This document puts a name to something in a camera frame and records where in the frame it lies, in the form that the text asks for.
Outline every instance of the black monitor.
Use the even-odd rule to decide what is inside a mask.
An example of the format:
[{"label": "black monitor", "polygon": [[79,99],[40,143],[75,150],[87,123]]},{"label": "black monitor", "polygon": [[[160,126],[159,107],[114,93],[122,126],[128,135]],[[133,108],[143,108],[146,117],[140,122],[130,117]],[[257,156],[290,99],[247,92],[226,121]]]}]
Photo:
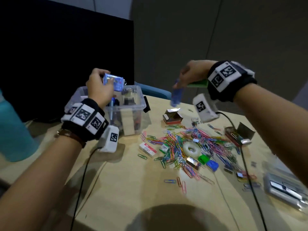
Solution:
[{"label": "black monitor", "polygon": [[134,83],[133,22],[48,0],[0,0],[0,88],[22,121],[56,120],[93,68]]}]

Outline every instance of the table surface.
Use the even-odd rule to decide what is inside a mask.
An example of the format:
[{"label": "table surface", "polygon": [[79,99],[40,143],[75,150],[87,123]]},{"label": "table surface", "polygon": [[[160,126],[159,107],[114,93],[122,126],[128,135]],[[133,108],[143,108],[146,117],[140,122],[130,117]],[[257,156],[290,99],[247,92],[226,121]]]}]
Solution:
[{"label": "table surface", "polygon": [[[147,98],[151,111],[143,113],[141,127],[147,135],[162,137],[165,130],[162,115],[171,108],[170,101]],[[198,117],[193,105],[181,103],[179,107],[184,117],[182,124],[191,127],[191,118]],[[235,126],[242,122],[255,130],[246,117],[226,114]],[[230,126],[224,116],[210,124],[221,129]],[[47,129],[37,136],[41,142],[39,149],[28,159],[15,163],[5,161],[0,155],[1,180],[13,183],[52,143],[60,128],[60,124],[52,127],[38,123],[31,125],[36,130],[41,127]],[[212,136],[218,135],[207,124],[199,124],[198,128]],[[90,141],[81,151],[44,230],[68,230],[85,163],[96,143]],[[238,182],[234,174],[225,172],[219,159],[220,166],[215,173],[206,167],[200,169],[200,173],[215,182],[211,185],[202,179],[190,179],[181,169],[168,166],[163,169],[159,161],[150,157],[147,160],[138,157],[138,153],[143,153],[139,149],[140,143],[140,135],[123,136],[118,140],[115,153],[93,154],[73,230],[264,230],[252,192],[244,192],[243,183]],[[152,147],[158,150],[160,145]],[[252,144],[244,147],[243,152],[249,173],[255,174],[263,184],[264,165],[273,158],[270,149],[256,133]],[[237,155],[237,160],[243,168],[240,155]],[[255,161],[257,166],[252,167],[251,161]],[[176,179],[177,176],[186,182],[186,194],[177,184],[164,183],[164,179]],[[268,196],[263,186],[255,191],[268,230],[307,230],[308,217],[305,214]]]}]

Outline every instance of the teal bottle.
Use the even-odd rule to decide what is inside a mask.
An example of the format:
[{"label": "teal bottle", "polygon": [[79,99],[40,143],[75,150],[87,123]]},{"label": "teal bottle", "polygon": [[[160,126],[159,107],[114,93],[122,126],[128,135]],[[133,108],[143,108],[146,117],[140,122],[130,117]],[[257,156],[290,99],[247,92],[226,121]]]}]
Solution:
[{"label": "teal bottle", "polygon": [[0,90],[0,153],[6,160],[16,162],[31,156],[38,147],[38,143],[31,137]]}]

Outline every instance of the blue plastic case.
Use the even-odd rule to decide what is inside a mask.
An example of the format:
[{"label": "blue plastic case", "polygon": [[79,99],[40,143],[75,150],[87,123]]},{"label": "blue plastic case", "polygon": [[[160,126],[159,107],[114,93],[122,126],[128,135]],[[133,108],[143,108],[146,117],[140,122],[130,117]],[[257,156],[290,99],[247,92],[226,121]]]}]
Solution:
[{"label": "blue plastic case", "polygon": [[104,75],[104,80],[103,80],[104,85],[108,82],[110,78],[114,79],[114,82],[113,82],[114,91],[121,92],[124,86],[124,79],[122,77],[118,77],[118,76],[106,73]]}]

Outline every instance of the tape roll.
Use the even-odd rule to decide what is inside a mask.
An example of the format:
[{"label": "tape roll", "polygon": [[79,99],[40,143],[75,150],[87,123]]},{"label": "tape roll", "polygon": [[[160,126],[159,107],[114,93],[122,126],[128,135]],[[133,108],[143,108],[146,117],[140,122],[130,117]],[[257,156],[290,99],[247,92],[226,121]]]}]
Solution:
[{"label": "tape roll", "polygon": [[198,159],[198,157],[201,155],[200,147],[196,143],[193,143],[193,142],[184,143],[183,151],[186,156],[190,156],[194,159]]}]

